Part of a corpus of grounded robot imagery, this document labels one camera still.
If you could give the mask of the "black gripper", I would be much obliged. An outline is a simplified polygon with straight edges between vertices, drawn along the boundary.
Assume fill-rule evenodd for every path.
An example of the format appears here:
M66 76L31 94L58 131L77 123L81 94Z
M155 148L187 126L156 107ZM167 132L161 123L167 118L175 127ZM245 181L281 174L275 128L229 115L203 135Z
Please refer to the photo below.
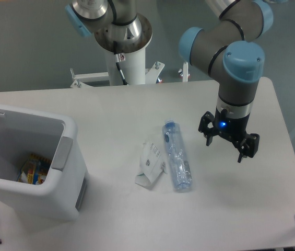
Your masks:
M201 117L198 131L204 134L206 145L210 146L213 137L218 135L233 143L239 151L238 163L244 158L253 158L258 151L260 136L256 133L248 134L246 126L250 113L242 118L230 118L227 112L216 107L215 117L209 111Z

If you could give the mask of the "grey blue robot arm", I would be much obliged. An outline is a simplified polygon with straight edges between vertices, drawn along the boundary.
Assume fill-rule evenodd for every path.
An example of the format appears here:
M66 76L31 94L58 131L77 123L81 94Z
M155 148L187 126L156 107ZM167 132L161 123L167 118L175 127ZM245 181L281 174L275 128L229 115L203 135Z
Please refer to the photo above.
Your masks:
M253 157L259 135L247 133L265 54L254 41L273 24L273 12L264 1L208 1L219 18L210 31L192 27L180 38L179 54L190 65L219 83L215 113L205 113L199 131L210 144L214 136L231 142L240 158ZM72 1L68 19L83 37L94 36L107 55L111 85L147 83L145 60L133 59L150 43L149 21L135 1Z

